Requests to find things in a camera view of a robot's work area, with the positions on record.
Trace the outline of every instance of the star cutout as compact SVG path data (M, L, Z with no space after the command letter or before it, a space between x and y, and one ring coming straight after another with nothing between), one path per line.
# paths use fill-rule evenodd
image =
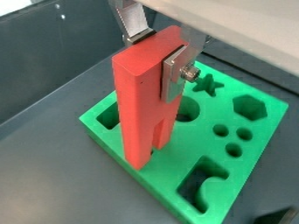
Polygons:
M196 80L196 86L192 88L194 92L206 91L211 97L216 96L215 89L223 88L224 85L216 82L211 74L207 74L204 78Z

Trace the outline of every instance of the green foam insert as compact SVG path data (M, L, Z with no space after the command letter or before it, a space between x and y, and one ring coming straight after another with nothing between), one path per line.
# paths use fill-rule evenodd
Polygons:
M124 159L118 98L80 117L88 134L183 223L220 224L246 184L287 104L196 62L172 138L136 171Z

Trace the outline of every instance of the round cutout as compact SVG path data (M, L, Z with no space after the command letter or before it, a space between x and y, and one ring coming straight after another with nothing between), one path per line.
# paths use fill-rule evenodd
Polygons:
M234 158L239 158L242 156L242 149L239 145L235 143L227 144L226 151Z
M246 141L252 139L252 132L246 128L238 129L238 137Z
M182 104L179 107L175 120L182 123L194 121L200 114L199 103L188 96L182 97Z
M216 124L212 128L212 131L219 137L226 137L230 134L230 130L223 124Z

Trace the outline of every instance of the gray wall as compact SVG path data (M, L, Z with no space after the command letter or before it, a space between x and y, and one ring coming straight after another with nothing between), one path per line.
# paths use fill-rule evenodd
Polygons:
M108 0L43 1L0 17L0 123L122 46Z
M158 13L154 21L154 28L160 31L168 25L180 25L180 23ZM231 45L215 40L204 49L204 53L299 95L299 79L295 75L270 65L262 59L242 52Z

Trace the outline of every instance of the red block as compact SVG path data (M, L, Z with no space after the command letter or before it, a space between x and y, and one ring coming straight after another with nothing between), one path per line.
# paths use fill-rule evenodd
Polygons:
M171 26L112 58L119 119L126 160L139 170L151 158L152 146L170 141L180 105L162 101L163 60L186 42Z

